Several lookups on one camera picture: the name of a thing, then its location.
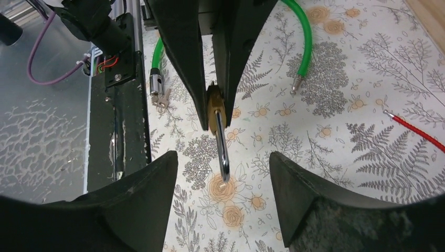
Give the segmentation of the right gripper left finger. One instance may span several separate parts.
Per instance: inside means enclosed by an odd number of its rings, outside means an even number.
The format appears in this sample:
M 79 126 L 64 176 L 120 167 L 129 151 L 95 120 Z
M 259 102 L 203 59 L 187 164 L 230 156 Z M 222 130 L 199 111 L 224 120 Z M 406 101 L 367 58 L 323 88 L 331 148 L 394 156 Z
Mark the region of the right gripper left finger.
M 1 197 L 1 251 L 162 251 L 176 151 L 71 202 Z

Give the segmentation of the brass padlock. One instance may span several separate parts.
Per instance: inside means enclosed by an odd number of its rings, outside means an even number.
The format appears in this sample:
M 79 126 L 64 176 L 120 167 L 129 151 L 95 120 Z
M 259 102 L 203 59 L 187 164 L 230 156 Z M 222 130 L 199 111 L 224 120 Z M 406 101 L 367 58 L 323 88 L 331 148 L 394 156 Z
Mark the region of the brass padlock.
M 209 131 L 216 138 L 222 181 L 228 183 L 230 180 L 230 162 L 225 139 L 225 128 L 227 126 L 225 104 L 221 91 L 214 81 L 210 83 L 207 89 L 207 96 Z

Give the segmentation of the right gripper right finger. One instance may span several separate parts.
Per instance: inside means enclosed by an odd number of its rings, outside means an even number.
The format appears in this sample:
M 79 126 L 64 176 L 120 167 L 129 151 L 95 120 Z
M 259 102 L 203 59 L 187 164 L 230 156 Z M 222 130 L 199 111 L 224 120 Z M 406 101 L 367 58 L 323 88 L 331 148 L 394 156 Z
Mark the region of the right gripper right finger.
M 290 251 L 444 251 L 444 196 L 400 205 L 361 195 L 269 158 L 284 246 Z

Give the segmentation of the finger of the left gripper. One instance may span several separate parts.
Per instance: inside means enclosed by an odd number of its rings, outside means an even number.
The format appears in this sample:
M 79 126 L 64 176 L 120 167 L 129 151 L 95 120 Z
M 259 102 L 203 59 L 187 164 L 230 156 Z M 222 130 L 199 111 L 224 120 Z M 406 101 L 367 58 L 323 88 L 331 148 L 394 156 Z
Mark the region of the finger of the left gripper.
M 203 45 L 198 21 L 199 1 L 148 0 L 164 50 L 189 92 L 204 131 L 208 130 Z
M 255 42 L 276 0 L 221 1 L 213 29 L 217 84 L 226 118 L 232 117 L 237 88 Z

